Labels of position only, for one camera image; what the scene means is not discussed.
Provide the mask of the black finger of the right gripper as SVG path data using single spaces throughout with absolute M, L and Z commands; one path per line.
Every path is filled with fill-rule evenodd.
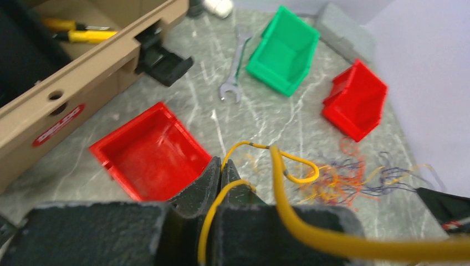
M 416 192 L 446 233 L 469 233 L 469 198 L 423 187 Z

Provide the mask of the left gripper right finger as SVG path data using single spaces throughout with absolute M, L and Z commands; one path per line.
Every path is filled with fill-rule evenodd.
M 240 180 L 231 159 L 222 186 Z M 296 214 L 316 227 L 364 236 L 357 216 L 348 208 L 293 206 Z M 229 191 L 211 226 L 211 265 L 367 265 L 366 260 L 335 257 L 296 240 L 280 221 L 274 205 L 263 202 L 245 185 Z

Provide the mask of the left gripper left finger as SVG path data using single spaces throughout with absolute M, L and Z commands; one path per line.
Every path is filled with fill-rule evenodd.
M 203 215 L 218 193 L 221 159 L 168 201 L 68 201 L 36 206 L 2 265 L 196 265 Z

